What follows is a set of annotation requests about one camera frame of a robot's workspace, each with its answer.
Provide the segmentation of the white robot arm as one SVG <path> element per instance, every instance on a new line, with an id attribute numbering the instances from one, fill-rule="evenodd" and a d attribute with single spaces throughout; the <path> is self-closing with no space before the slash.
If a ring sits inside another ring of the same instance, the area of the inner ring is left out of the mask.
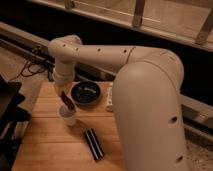
<path id="1" fill-rule="evenodd" d="M 63 89 L 77 62 L 116 75 L 112 104 L 127 171 L 190 171 L 181 111 L 184 68 L 162 48 L 84 45 L 76 35 L 53 39 L 53 79 Z"/>

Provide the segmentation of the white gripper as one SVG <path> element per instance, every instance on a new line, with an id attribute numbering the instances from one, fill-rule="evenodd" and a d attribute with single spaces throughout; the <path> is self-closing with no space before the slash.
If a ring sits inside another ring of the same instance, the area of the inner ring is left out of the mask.
<path id="1" fill-rule="evenodd" d="M 52 74 L 54 80 L 54 88 L 57 94 L 64 92 L 67 94 L 71 88 L 72 82 L 74 80 L 74 75 L 60 75 L 56 70 L 53 70 Z"/>

